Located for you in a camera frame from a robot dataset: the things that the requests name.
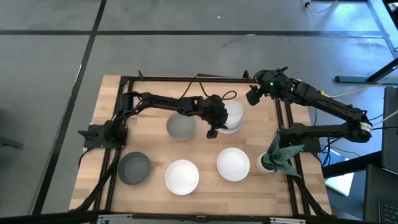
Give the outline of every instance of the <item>wooden tabletop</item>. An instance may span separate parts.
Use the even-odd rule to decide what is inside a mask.
[[[92,122],[103,124],[112,117],[120,76],[105,75],[99,90]],[[134,82],[133,90],[179,98],[187,82]],[[209,95],[223,95],[235,90],[234,99],[244,107],[244,123],[234,134],[218,133],[216,139],[207,139],[209,125],[195,117],[197,131],[186,141],[173,140],[166,131],[167,118],[174,111],[149,108],[128,119],[129,132],[121,157],[139,151],[150,160],[150,173],[143,183],[129,186],[116,179],[111,210],[114,212],[208,214],[208,215],[260,215],[291,216],[292,210],[286,175],[277,172],[261,174],[255,159],[267,150],[278,121],[275,101],[261,98],[256,106],[246,100],[247,83],[203,83]],[[186,96],[203,95],[199,84],[192,83]],[[292,105],[294,121],[310,125],[308,108]],[[216,168],[218,154],[227,147],[242,149],[251,161],[248,176],[239,182],[230,182],[220,176]],[[104,149],[94,149],[82,160],[76,179],[70,208],[79,206],[93,190],[100,175]],[[330,211],[326,187],[319,161],[309,153],[301,153],[305,183],[322,208]],[[192,161],[199,170],[198,187],[189,195],[171,193],[164,180],[168,166],[176,160]],[[298,209],[303,213],[300,190],[296,188]],[[108,187],[103,190],[100,208],[104,208]]]

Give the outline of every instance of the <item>concrete floor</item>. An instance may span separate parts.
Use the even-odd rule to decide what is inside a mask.
[[[383,5],[372,2],[396,43],[396,29]],[[91,30],[99,5],[100,0],[0,0],[0,29]],[[327,5],[312,3],[319,9]],[[377,25],[365,3],[341,2],[314,14],[299,0],[113,0],[106,5],[99,29],[371,31]],[[88,36],[0,35],[0,135],[25,144],[23,150],[0,150],[0,217],[30,212],[87,40]],[[289,66],[287,75],[335,95],[362,85],[336,84],[334,76],[368,76],[392,59],[381,38],[97,36],[44,212],[68,209],[83,145],[77,131],[91,120],[103,75],[137,75],[140,69],[147,76],[240,77],[244,70],[254,74]],[[375,87],[339,100],[368,110],[373,118],[382,114],[383,94],[384,87]],[[318,110],[317,124],[336,123],[341,120]],[[378,151],[381,131],[359,147],[345,140],[335,146],[360,155]]]

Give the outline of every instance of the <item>yellow cable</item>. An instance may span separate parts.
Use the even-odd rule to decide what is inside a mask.
[[[314,10],[314,8],[311,5],[308,5],[307,7],[314,13],[323,13],[326,10],[330,9],[334,4],[336,4],[338,2],[338,0],[335,0],[329,7],[327,7],[326,9],[322,10],[322,11],[316,11]]]
[[[391,79],[389,79],[389,80],[387,80],[387,81],[380,82],[380,83],[375,84],[375,85],[367,86],[367,87],[364,87],[364,88],[360,88],[360,89],[357,89],[357,90],[354,90],[354,91],[349,91],[349,92],[347,92],[347,93],[342,93],[342,94],[335,95],[335,96],[327,95],[323,90],[321,91],[321,94],[322,94],[323,96],[326,96],[326,97],[336,98],[336,97],[345,96],[345,95],[348,95],[348,94],[351,94],[351,93],[356,93],[357,91],[362,91],[362,90],[366,90],[366,89],[368,89],[368,88],[372,88],[372,87],[375,87],[375,86],[379,86],[379,85],[382,85],[382,84],[391,82],[391,81],[396,80],[396,79],[398,79],[398,77],[391,78]]]

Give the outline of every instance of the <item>gray bowl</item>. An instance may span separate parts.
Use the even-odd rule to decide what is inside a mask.
[[[183,141],[190,139],[195,134],[197,124],[193,117],[173,114],[167,120],[166,128],[174,139]]]
[[[149,174],[149,159],[141,152],[130,152],[119,162],[118,176],[127,185],[136,185]]]

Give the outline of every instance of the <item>dark gray bowl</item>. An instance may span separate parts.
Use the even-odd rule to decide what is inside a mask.
[[[141,152],[130,152],[119,162],[118,176],[127,185],[136,185],[149,174],[149,159]]]
[[[173,114],[166,124],[167,132],[176,140],[187,140],[195,134],[197,124],[193,117]]]

